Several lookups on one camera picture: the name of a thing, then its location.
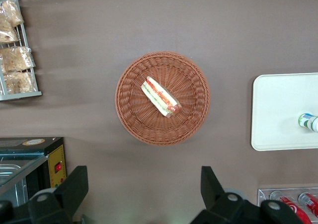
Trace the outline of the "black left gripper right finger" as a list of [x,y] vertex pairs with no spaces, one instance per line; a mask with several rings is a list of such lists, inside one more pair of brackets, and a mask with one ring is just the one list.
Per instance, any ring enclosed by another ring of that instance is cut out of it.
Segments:
[[233,192],[225,192],[213,170],[201,167],[201,196],[205,204],[193,224],[295,224],[296,214],[280,201],[255,206]]

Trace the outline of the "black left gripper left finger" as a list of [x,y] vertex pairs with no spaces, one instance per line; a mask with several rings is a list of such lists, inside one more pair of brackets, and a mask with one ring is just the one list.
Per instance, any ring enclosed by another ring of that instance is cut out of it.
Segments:
[[54,191],[44,189],[26,204],[13,207],[0,202],[2,224],[72,224],[73,216],[88,193],[86,166],[77,166]]

